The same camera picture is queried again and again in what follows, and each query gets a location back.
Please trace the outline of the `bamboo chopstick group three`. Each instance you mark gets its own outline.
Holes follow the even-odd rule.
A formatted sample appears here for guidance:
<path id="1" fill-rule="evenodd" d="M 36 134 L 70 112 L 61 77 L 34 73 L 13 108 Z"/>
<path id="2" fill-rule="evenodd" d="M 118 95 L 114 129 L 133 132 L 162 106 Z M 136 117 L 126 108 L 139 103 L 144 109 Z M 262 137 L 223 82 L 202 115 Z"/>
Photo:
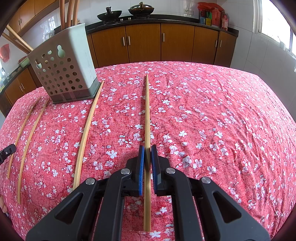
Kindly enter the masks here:
<path id="1" fill-rule="evenodd" d="M 65 28 L 69 28 L 71 26 L 71 19 L 72 19 L 72 14 L 73 14 L 73 10 L 74 10 L 74 3 L 75 3 L 75 0 L 69 0 L 68 10 L 67 10 L 67 22 L 66 22 Z"/>
<path id="2" fill-rule="evenodd" d="M 101 93 L 103 85 L 104 85 L 104 80 L 101 82 L 100 87 L 98 89 L 98 92 L 97 92 L 97 94 L 96 94 L 96 96 L 95 96 L 95 98 L 94 98 L 94 100 L 92 102 L 92 106 L 91 106 L 90 112 L 88 114 L 86 125 L 85 125 L 83 135 L 82 135 L 82 138 L 81 138 L 80 147 L 79 147 L 78 156 L 77 156 L 77 161 L 76 161 L 76 166 L 75 166 L 75 172 L 74 172 L 74 182 L 73 182 L 73 189 L 74 190 L 80 185 L 80 177 L 81 177 L 81 170 L 82 170 L 85 146 L 86 146 L 90 126 L 91 126 L 91 123 L 92 123 L 92 118 L 93 118 L 93 115 L 94 115 L 94 112 L 95 112 L 95 109 L 96 109 L 96 105 L 97 105 L 97 102 L 99 100 L 100 93 Z"/>

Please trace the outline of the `bamboo chopstick group four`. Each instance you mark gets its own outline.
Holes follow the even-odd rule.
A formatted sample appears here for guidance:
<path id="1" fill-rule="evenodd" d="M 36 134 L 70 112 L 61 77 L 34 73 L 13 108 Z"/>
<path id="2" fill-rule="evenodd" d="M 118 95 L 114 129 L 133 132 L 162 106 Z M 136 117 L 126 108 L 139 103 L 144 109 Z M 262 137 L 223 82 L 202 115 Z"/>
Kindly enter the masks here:
<path id="1" fill-rule="evenodd" d="M 145 131 L 144 131 L 144 231 L 151 231 L 151 130 L 149 109 L 149 75 L 145 83 Z"/>
<path id="2" fill-rule="evenodd" d="M 26 54 L 29 54 L 30 51 L 24 47 L 22 44 L 18 43 L 17 41 L 15 41 L 14 39 L 12 39 L 10 36 L 8 36 L 6 33 L 2 33 L 2 36 L 9 41 L 10 43 L 12 43 L 14 46 L 16 46 L 18 49 L 22 50 L 23 52 L 25 52 Z"/>

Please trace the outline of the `lower wooden kitchen cabinets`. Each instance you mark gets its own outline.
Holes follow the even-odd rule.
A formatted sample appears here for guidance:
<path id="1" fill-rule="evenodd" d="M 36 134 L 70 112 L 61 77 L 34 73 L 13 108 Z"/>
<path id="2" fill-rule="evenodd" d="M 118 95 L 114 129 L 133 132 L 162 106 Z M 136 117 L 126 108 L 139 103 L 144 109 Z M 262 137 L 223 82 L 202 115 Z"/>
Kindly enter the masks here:
<path id="1" fill-rule="evenodd" d="M 141 20 L 98 26 L 85 25 L 94 68 L 146 61 L 185 61 L 229 67 L 238 31 L 184 21 Z M 42 86 L 34 70 L 18 87 L 17 97 Z"/>

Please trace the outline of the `right kitchen window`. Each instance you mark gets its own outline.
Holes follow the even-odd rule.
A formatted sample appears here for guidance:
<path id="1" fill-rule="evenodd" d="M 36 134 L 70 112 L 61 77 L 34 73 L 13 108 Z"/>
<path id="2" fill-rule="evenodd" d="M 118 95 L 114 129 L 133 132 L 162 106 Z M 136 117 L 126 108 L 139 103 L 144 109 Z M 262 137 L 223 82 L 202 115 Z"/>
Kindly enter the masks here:
<path id="1" fill-rule="evenodd" d="M 295 56 L 295 33 L 284 15 L 271 1 L 253 1 L 253 30 L 263 34 L 280 44 Z"/>

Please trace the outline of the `green basin on counter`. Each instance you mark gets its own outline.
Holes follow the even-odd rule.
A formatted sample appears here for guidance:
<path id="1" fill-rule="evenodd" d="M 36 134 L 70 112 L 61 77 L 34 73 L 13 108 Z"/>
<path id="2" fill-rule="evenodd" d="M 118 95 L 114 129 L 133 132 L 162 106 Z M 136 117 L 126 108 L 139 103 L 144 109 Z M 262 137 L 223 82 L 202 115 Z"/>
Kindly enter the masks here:
<path id="1" fill-rule="evenodd" d="M 19 65 L 22 68 L 25 68 L 27 65 L 30 64 L 29 58 L 28 57 L 23 57 L 20 61 L 19 61 Z"/>

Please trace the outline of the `red floral tablecloth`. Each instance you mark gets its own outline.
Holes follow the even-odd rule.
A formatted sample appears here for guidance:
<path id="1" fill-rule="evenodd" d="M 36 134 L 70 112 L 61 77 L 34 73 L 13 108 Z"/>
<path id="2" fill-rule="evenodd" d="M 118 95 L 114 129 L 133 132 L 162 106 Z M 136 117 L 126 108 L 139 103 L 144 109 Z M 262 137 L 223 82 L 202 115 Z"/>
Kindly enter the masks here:
<path id="1" fill-rule="evenodd" d="M 144 144 L 149 75 L 151 142 L 191 178 L 210 177 L 267 229 L 279 232 L 295 205 L 295 121 L 256 75 L 185 62 L 96 70 L 104 85 L 81 179 L 108 178 Z M 91 100 L 53 104 L 42 87 L 20 98 L 1 127 L 1 209 L 27 232 L 73 190 Z"/>

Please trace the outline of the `red plastic bag hanging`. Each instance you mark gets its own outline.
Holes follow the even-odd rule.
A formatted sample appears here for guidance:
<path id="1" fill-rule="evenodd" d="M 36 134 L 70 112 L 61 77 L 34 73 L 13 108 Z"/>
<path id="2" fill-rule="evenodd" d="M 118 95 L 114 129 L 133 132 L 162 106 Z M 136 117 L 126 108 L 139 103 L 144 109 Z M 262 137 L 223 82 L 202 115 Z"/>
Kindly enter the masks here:
<path id="1" fill-rule="evenodd" d="M 0 58 L 6 63 L 10 59 L 10 46 L 9 44 L 4 44 L 0 47 Z"/>

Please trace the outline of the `grey perforated utensil holder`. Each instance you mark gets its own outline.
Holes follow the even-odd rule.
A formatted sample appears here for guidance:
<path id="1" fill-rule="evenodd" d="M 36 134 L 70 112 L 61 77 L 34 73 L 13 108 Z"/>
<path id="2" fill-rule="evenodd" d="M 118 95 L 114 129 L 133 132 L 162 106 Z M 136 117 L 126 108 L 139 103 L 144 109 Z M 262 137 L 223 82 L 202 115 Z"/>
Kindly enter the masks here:
<path id="1" fill-rule="evenodd" d="M 85 25 L 62 30 L 28 54 L 54 104 L 93 99 L 99 89 Z"/>

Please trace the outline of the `black gas stove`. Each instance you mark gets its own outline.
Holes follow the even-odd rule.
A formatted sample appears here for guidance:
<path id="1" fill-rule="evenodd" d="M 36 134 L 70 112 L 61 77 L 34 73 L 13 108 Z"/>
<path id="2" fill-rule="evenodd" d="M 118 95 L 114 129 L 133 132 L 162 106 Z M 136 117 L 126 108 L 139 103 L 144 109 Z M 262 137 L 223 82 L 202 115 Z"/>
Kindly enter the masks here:
<path id="1" fill-rule="evenodd" d="M 119 18 L 115 18 L 112 20 L 102 20 L 103 24 L 111 24 L 111 23 L 120 23 L 124 21 L 130 21 L 130 20 L 144 20 L 144 19 L 152 19 L 156 15 L 148 15 L 148 16 L 121 16 Z"/>

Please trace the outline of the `white cup on windowsill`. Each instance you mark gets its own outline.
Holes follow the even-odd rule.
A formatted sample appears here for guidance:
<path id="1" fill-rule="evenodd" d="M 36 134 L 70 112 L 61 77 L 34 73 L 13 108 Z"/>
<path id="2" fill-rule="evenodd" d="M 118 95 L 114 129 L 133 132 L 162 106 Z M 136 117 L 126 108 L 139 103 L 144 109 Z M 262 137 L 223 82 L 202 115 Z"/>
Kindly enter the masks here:
<path id="1" fill-rule="evenodd" d="M 282 41 L 280 41 L 280 48 L 281 48 L 282 50 L 284 50 L 284 51 L 285 51 L 285 49 L 286 49 L 286 47 L 285 47 L 285 43 L 282 42 Z"/>

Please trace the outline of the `dark lidded pot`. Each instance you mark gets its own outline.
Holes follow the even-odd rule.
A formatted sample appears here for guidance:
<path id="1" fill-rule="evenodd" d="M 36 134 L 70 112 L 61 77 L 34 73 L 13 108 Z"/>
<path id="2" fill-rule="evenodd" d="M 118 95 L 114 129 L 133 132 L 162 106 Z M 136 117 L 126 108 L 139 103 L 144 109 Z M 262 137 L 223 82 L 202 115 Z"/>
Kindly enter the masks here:
<path id="1" fill-rule="evenodd" d="M 145 18 L 154 12 L 154 7 L 149 4 L 144 4 L 142 1 L 128 9 L 129 13 L 138 18 Z"/>

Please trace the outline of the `red bags and condiment bottles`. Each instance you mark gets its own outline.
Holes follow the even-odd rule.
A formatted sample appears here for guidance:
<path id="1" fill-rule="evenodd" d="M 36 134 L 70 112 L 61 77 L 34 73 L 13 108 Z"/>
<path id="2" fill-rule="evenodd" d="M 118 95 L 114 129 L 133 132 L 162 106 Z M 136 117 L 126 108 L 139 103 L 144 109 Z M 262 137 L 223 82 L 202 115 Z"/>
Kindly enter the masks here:
<path id="1" fill-rule="evenodd" d="M 229 19 L 221 6 L 216 3 L 198 2 L 197 8 L 200 24 L 228 30 Z"/>

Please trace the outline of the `upper wooden wall cabinets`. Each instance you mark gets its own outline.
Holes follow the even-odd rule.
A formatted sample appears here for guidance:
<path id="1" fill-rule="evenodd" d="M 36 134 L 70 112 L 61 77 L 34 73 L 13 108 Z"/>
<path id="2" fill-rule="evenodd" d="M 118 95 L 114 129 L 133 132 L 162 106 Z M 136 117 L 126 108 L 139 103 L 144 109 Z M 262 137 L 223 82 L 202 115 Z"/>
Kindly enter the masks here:
<path id="1" fill-rule="evenodd" d="M 16 11 L 9 21 L 9 26 L 22 37 L 38 21 L 58 7 L 59 1 L 55 0 L 28 0 Z"/>

